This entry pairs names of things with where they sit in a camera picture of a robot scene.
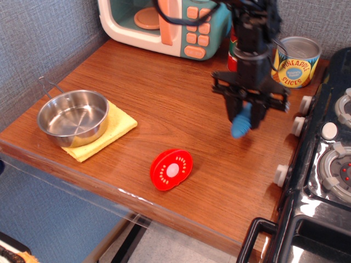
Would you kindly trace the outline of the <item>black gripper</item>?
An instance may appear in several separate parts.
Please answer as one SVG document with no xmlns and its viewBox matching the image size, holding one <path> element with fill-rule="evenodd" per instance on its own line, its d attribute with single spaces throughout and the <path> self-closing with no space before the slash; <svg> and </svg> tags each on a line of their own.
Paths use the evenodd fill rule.
<svg viewBox="0 0 351 263">
<path fill-rule="evenodd" d="M 270 72 L 274 65 L 271 56 L 271 53 L 238 54 L 236 72 L 212 73 L 212 90 L 225 98 L 228 120 L 231 123 L 247 102 L 252 104 L 251 129 L 259 127 L 268 108 L 289 111 L 288 96 L 291 92 L 272 79 Z"/>
</svg>

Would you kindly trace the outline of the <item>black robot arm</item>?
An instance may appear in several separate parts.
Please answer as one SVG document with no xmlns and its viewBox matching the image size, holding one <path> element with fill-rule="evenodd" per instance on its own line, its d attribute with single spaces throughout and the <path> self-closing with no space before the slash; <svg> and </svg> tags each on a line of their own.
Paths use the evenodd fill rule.
<svg viewBox="0 0 351 263">
<path fill-rule="evenodd" d="M 257 129 L 268 109 L 287 112 L 290 90 L 273 80 L 273 44 L 280 45 L 276 1 L 229 1 L 237 44 L 235 72 L 214 72 L 213 91 L 223 95 L 229 121 L 250 119 Z"/>
</svg>

